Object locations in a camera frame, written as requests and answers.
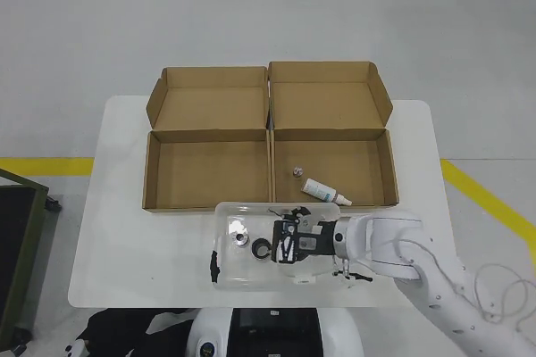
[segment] floor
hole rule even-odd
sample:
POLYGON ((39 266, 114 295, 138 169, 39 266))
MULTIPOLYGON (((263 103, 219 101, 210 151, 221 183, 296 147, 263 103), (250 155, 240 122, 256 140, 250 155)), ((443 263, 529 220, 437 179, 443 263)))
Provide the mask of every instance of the floor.
MULTIPOLYGON (((94 156, 105 101, 149 94, 167 65, 324 59, 374 61, 392 98, 427 102, 440 157, 536 225, 536 0, 0 0, 0 156, 94 156)), ((24 356, 56 356, 93 313, 66 297, 88 178, 35 179, 64 209, 40 246, 24 356)), ((519 237, 449 184, 447 196, 469 267, 535 279, 519 237)), ((353 313, 371 356, 462 355, 415 312, 353 313)), ((536 316, 525 329, 536 339, 536 316)))

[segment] plastic tray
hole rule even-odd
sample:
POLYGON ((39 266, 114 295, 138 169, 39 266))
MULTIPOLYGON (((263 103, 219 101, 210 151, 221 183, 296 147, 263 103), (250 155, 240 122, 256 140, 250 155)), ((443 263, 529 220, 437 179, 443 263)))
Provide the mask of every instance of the plastic tray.
POLYGON ((329 287, 341 282, 333 277, 330 256, 309 256, 294 264, 279 264, 270 257, 259 260, 251 246, 265 238, 272 242, 273 223, 280 217, 275 213, 290 212, 304 206, 318 220, 337 220, 339 207, 335 203, 220 203, 216 206, 215 251, 220 268, 219 289, 282 291, 297 286, 329 287), (237 245, 236 234, 247 234, 245 245, 237 245))

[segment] yellow floor line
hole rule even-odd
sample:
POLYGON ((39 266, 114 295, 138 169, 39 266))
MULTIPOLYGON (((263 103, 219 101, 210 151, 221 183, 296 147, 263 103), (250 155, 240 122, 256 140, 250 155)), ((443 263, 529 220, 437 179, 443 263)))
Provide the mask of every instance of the yellow floor line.
MULTIPOLYGON (((536 227, 490 191, 447 160, 441 159, 443 178, 483 210, 514 231, 528 245, 536 270, 536 227)), ((0 168, 22 176, 88 176, 93 169, 90 157, 8 157, 0 158, 0 168)))
POLYGON ((526 242, 536 271, 536 226, 449 161, 441 159, 440 167, 443 171, 443 178, 448 183, 475 201, 484 211, 510 228, 526 242))
POLYGON ((0 168, 21 176, 88 176, 91 157, 0 157, 0 168))

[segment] open cardboard box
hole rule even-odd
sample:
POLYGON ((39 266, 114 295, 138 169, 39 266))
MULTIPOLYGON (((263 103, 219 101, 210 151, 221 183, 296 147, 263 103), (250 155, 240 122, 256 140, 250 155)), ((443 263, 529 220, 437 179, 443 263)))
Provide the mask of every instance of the open cardboard box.
POLYGON ((147 104, 143 208, 269 202, 265 67, 165 68, 147 104))
POLYGON ((301 191, 314 179, 354 206, 398 203, 393 106, 373 63, 271 62, 269 79, 274 202, 318 202, 301 191))

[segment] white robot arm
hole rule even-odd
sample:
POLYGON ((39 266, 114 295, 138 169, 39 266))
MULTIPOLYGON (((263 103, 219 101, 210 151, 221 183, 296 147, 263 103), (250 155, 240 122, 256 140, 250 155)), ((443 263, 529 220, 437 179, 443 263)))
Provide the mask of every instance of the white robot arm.
POLYGON ((395 279, 398 289, 468 356, 532 357, 536 347, 511 327, 498 324, 495 303, 454 254, 437 249, 420 219, 384 210, 338 220, 335 254, 395 279), (365 256, 367 223, 373 222, 371 261, 365 256))

